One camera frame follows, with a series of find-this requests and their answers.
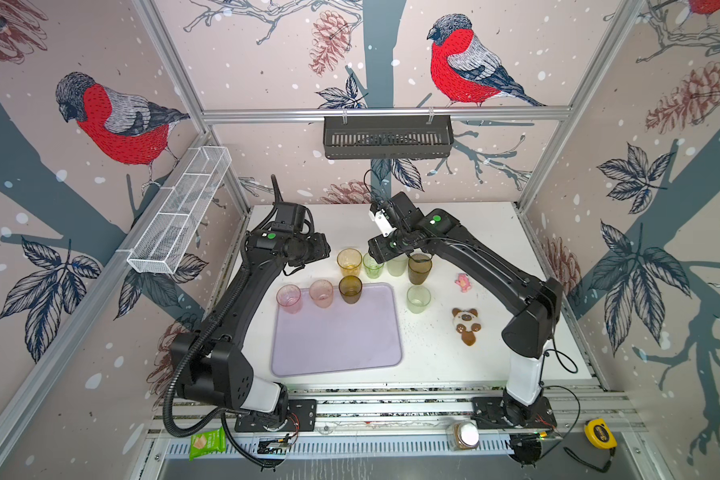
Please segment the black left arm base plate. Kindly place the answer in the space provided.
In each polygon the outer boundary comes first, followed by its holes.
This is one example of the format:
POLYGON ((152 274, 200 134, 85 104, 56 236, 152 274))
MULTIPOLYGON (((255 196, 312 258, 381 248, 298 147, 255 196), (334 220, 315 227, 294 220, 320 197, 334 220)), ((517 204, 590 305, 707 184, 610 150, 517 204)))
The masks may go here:
POLYGON ((290 399, 280 402, 272 413, 251 411, 235 420, 236 433, 312 432, 315 428, 317 401, 290 399))

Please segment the white lidded jar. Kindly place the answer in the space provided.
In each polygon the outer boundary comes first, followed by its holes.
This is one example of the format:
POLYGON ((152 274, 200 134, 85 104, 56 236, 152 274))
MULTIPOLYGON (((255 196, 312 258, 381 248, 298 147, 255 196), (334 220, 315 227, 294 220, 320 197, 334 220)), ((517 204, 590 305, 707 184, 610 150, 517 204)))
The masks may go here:
POLYGON ((472 421, 459 421, 452 425, 451 440, 453 450, 473 450, 479 445, 480 434, 472 421))

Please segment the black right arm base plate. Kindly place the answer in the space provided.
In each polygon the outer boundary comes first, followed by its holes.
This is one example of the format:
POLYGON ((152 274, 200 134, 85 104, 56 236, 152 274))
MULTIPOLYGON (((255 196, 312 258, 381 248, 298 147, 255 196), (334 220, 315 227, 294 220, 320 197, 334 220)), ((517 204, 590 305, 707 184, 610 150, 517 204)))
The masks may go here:
POLYGON ((473 397, 471 404, 471 419, 481 430, 551 430, 557 427, 550 402, 543 395, 530 406, 510 396, 473 397))

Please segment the pink glass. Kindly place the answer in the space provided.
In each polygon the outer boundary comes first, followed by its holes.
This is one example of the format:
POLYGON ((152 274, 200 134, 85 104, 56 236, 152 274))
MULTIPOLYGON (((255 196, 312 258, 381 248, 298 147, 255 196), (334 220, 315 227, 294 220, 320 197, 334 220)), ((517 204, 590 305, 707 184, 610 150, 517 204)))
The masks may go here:
POLYGON ((303 305, 302 291, 294 284, 283 285, 277 292, 276 300, 282 311, 288 314, 296 314, 303 305))
POLYGON ((309 295, 315 305, 327 309, 333 303, 334 287, 328 280, 316 280, 309 288, 309 295))

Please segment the olive amber glass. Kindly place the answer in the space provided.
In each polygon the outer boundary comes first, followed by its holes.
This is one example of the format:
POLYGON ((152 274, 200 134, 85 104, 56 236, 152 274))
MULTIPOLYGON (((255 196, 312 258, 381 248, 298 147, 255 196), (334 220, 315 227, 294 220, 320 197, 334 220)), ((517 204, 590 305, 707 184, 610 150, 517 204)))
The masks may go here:
POLYGON ((355 304, 361 298, 363 284, 359 277, 347 275, 341 279, 338 288, 345 303, 355 304))

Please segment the pale green frosted glass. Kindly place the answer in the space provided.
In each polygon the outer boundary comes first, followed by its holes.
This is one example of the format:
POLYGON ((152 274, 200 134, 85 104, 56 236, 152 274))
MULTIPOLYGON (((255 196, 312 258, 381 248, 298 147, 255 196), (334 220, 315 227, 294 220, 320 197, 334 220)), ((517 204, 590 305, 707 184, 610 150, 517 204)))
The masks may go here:
POLYGON ((393 277, 400 277, 406 273, 408 268, 408 257, 405 254, 399 255, 385 262, 387 272, 393 277))

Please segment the brown white bear toy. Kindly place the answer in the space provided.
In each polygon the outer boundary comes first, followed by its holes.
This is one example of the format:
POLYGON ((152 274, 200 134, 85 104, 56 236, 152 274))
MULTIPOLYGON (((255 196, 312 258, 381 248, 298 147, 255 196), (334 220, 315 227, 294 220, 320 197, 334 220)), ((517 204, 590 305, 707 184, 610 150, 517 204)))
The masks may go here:
POLYGON ((454 308, 452 310, 453 329, 460 335, 462 342, 467 346, 473 346, 477 341, 477 333, 482 329, 482 323, 479 318, 478 310, 475 308, 462 310, 454 308))

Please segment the small pink toy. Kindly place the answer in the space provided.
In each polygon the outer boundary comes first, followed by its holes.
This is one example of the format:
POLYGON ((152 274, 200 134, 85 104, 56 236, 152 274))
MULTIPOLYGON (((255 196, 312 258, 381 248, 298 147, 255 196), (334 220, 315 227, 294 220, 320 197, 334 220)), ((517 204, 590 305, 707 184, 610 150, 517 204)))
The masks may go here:
POLYGON ((459 273, 456 277, 455 284, 459 287, 462 293, 466 293, 471 290, 471 281, 467 274, 459 273))

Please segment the yellow tape measure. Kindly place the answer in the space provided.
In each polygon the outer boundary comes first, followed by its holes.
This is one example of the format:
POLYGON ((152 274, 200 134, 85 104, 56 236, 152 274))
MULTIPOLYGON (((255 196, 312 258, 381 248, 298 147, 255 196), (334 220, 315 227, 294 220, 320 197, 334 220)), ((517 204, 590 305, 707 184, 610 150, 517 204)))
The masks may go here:
POLYGON ((614 450, 618 446, 613 433, 602 418, 586 422, 584 433, 588 441, 599 450, 614 450))

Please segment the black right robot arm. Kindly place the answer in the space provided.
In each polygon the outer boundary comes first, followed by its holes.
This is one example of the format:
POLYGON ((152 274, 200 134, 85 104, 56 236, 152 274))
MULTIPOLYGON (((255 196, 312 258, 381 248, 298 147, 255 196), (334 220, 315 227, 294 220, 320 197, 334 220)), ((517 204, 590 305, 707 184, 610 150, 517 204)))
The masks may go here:
POLYGON ((542 373, 545 358, 554 347, 561 283, 554 278, 541 280, 514 266, 445 210, 423 214, 403 192, 388 200, 374 200, 370 216, 381 231, 368 241, 374 260, 386 262, 417 249, 439 256, 486 288, 512 315, 501 332, 512 351, 502 417, 512 426, 530 425, 547 409, 542 373))

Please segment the small green glass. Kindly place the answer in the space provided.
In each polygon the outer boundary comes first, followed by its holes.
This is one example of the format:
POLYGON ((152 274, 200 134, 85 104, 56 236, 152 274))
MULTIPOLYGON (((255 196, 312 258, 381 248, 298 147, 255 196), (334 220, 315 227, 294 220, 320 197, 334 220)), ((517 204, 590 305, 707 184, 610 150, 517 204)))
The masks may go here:
POLYGON ((381 276, 384 263, 377 262, 369 253, 363 256, 363 268, 369 279, 377 279, 381 276))

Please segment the yellow glass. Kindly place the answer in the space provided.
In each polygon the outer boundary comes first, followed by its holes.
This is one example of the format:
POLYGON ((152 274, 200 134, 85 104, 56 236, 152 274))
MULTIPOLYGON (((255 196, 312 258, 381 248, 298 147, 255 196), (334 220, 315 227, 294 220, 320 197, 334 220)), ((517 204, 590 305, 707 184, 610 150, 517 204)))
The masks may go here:
POLYGON ((363 264, 363 254, 354 248, 346 248, 337 255, 337 264, 343 277, 358 277, 363 264))

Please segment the pale green short glass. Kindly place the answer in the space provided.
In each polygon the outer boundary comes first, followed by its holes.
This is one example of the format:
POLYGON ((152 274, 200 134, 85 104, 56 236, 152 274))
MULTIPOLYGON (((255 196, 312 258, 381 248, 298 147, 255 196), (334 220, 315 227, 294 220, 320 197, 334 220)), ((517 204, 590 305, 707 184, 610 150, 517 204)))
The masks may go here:
POLYGON ((406 293, 407 310, 414 314, 423 313, 432 300, 431 292, 423 285, 413 285, 406 293))

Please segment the lilac plastic tray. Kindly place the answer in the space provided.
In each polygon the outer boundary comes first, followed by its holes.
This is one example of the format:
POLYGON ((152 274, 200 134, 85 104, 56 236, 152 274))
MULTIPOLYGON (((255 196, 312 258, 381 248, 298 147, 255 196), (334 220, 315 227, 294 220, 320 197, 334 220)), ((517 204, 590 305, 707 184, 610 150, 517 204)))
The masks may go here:
POLYGON ((348 304, 336 294, 327 308, 308 300, 296 313, 277 311, 271 371, 277 377, 393 367, 402 360, 393 287, 363 286, 348 304))

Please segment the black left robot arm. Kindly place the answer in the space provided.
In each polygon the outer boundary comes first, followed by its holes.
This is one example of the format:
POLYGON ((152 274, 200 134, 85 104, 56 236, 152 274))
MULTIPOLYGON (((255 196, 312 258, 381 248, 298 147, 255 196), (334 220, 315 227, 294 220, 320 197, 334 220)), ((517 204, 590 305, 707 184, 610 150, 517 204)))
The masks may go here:
POLYGON ((326 259, 330 246, 316 231, 311 211, 287 202, 277 184, 268 215, 245 234, 241 265, 220 300, 196 330, 176 336, 170 347, 173 374, 165 390, 165 430, 182 438, 198 433, 226 413, 251 415, 256 423, 277 428, 288 420, 284 385, 264 380, 243 353, 249 326, 265 294, 280 275, 326 259), (173 414, 175 398, 201 402, 212 411, 191 427, 180 427, 173 414))

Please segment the brown tall glass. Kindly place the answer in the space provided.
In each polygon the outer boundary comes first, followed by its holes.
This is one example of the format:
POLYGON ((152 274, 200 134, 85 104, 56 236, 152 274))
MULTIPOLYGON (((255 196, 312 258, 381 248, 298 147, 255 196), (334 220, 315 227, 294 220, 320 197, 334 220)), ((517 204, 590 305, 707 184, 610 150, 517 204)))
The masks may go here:
POLYGON ((432 256, 425 253, 413 253, 408 256, 408 278, 413 285, 422 285, 433 267, 432 256))

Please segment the green snack packet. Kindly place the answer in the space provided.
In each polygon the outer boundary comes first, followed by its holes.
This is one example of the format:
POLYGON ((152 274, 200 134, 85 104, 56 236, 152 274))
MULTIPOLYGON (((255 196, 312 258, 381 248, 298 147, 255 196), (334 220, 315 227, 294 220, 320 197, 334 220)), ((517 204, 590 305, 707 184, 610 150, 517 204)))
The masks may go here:
POLYGON ((216 454, 225 453, 227 449, 227 438, 222 428, 197 433, 191 436, 189 460, 216 454))

